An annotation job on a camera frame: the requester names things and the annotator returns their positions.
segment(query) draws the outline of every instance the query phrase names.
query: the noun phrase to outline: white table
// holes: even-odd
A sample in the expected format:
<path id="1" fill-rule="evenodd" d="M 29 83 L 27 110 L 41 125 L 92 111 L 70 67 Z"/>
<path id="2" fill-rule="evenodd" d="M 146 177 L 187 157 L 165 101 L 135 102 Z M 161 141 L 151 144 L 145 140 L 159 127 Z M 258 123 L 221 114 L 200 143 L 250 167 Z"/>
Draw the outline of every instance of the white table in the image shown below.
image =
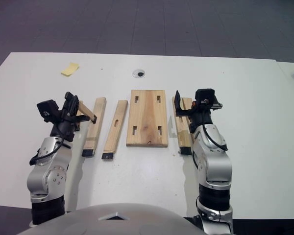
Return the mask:
<path id="1" fill-rule="evenodd" d="M 60 71 L 69 62 L 80 68 L 64 77 Z M 196 171 L 190 156 L 177 153 L 176 138 L 169 138 L 168 148 L 126 147 L 127 111 L 114 161 L 103 162 L 101 155 L 117 100 L 129 100 L 132 89 L 165 90 L 169 129 L 176 133 L 175 91 L 194 98 L 197 89 L 213 88 L 223 108 L 212 119 L 233 164 L 233 218 L 294 218 L 294 81 L 289 81 L 294 69 L 283 66 L 238 58 L 11 53 L 0 67 L 0 205 L 31 207 L 28 161 L 51 130 L 36 104 L 54 99 L 62 107 L 70 91 L 91 109 L 101 96 L 107 106 L 95 156 L 80 156 L 87 123 L 74 139 L 67 208 L 133 202 L 194 216 Z M 146 76 L 134 78 L 136 69 Z"/>

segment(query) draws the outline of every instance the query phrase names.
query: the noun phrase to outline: black end cap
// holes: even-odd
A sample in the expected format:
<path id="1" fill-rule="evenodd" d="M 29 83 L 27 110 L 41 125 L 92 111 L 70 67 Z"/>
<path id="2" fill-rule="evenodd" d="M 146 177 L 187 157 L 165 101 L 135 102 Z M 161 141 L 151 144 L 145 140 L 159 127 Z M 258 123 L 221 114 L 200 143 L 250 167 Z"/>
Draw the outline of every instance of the black end cap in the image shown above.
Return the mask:
<path id="1" fill-rule="evenodd" d="M 83 153 L 82 153 L 83 157 L 91 157 L 93 155 L 94 153 L 92 149 L 83 149 Z"/>
<path id="2" fill-rule="evenodd" d="M 180 153 L 183 155 L 191 155 L 192 154 L 191 147 L 180 147 Z"/>
<path id="3" fill-rule="evenodd" d="M 103 153 L 101 159 L 103 159 L 103 160 L 113 160 L 113 153 Z"/>

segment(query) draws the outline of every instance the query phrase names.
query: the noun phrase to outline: wooden plank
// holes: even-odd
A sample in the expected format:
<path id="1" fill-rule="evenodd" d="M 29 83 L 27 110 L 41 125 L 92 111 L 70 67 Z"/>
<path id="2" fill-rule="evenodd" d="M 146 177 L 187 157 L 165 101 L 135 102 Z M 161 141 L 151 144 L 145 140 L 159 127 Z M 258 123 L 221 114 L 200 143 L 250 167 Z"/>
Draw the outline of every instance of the wooden plank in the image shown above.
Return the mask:
<path id="1" fill-rule="evenodd" d="M 180 154 L 191 155 L 192 154 L 192 143 L 191 143 L 191 133 L 187 124 L 187 117 L 177 117 L 175 114 L 174 97 L 172 98 L 173 112 L 175 119 L 175 126 L 177 132 L 178 146 L 180 148 Z"/>
<path id="2" fill-rule="evenodd" d="M 111 123 L 108 138 L 103 149 L 103 154 L 101 158 L 103 160 L 113 159 L 113 154 L 116 152 L 118 147 L 118 142 L 126 114 L 126 109 L 127 100 L 119 100 Z"/>
<path id="3" fill-rule="evenodd" d="M 164 91 L 132 90 L 126 146 L 168 146 Z"/>
<path id="4" fill-rule="evenodd" d="M 76 116 L 81 116 L 83 115 L 81 111 L 77 111 Z M 80 130 L 80 122 L 77 124 L 77 128 L 75 129 L 75 131 L 79 131 Z"/>
<path id="5" fill-rule="evenodd" d="M 94 114 L 92 113 L 92 111 L 89 110 L 89 108 L 87 108 L 83 102 L 79 101 L 79 105 L 78 105 L 78 110 L 83 114 L 86 115 L 90 118 L 91 121 L 95 120 Z"/>
<path id="6" fill-rule="evenodd" d="M 192 102 L 193 102 L 192 98 L 182 98 L 182 102 L 183 102 L 184 109 L 192 108 Z M 190 126 L 191 124 L 190 119 L 187 117 L 186 120 L 187 120 L 187 125 Z M 192 137 L 192 142 L 194 143 L 195 142 L 194 135 L 191 134 L 191 137 Z"/>
<path id="7" fill-rule="evenodd" d="M 86 141 L 83 147 L 83 157 L 90 157 L 95 154 L 106 103 L 107 100 L 105 97 L 97 98 L 95 101 L 94 114 L 96 115 L 97 120 L 95 124 L 93 124 L 92 122 L 90 122 L 89 124 Z"/>

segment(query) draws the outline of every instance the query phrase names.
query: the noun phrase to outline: wooden piece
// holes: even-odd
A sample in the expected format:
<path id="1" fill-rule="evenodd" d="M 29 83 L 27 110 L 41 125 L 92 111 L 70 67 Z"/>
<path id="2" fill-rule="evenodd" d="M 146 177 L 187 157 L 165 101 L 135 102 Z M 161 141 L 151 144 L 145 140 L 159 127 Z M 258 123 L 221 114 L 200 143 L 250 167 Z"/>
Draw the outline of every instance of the wooden piece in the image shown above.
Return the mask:
<path id="1" fill-rule="evenodd" d="M 126 114 L 127 100 L 119 100 L 114 117 L 111 123 L 108 139 L 103 149 L 103 160 L 112 160 L 113 154 L 116 152 L 118 142 Z"/>
<path id="2" fill-rule="evenodd" d="M 182 98 L 182 102 L 183 102 L 184 109 L 192 108 L 192 102 L 193 102 L 192 98 Z M 191 121 L 189 120 L 188 117 L 186 118 L 186 120 L 187 120 L 187 125 L 190 126 Z M 194 135 L 191 134 L 191 137 L 192 137 L 192 142 L 194 143 L 195 142 Z"/>
<path id="3" fill-rule="evenodd" d="M 168 146 L 164 91 L 132 90 L 126 146 Z"/>
<path id="4" fill-rule="evenodd" d="M 81 116 L 83 115 L 81 111 L 77 111 L 76 116 Z M 79 131 L 80 130 L 80 122 L 77 124 L 77 128 L 75 129 L 75 131 Z"/>
<path id="5" fill-rule="evenodd" d="M 95 101 L 94 114 L 97 117 L 96 123 L 90 122 L 87 132 L 86 141 L 83 148 L 83 157 L 90 157 L 94 155 L 97 148 L 99 134 L 102 126 L 104 110 L 106 108 L 106 98 L 100 97 Z"/>
<path id="6" fill-rule="evenodd" d="M 89 108 L 87 108 L 83 102 L 79 101 L 79 106 L 78 106 L 78 110 L 83 114 L 86 115 L 90 118 L 91 121 L 95 120 L 94 114 L 92 113 L 92 111 L 89 110 Z"/>
<path id="7" fill-rule="evenodd" d="M 187 117 L 177 117 L 175 114 L 174 97 L 172 98 L 173 103 L 173 114 L 176 125 L 178 146 L 180 148 L 180 154 L 191 155 L 192 154 L 192 143 L 191 143 L 191 133 L 187 124 Z"/>

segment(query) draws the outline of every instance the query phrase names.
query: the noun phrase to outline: rectangular slot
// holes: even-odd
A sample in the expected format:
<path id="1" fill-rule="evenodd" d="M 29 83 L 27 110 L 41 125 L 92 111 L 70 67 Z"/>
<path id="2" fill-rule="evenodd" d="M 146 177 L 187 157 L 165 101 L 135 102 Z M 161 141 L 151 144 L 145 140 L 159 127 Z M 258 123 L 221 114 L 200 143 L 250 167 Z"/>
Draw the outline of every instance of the rectangular slot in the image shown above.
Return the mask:
<path id="1" fill-rule="evenodd" d="M 159 135 L 161 136 L 162 135 L 162 126 L 158 126 L 158 132 L 159 132 Z"/>
<path id="2" fill-rule="evenodd" d="M 137 126 L 133 126 L 133 133 L 132 133 L 132 135 L 136 135 L 136 131 L 137 131 Z"/>

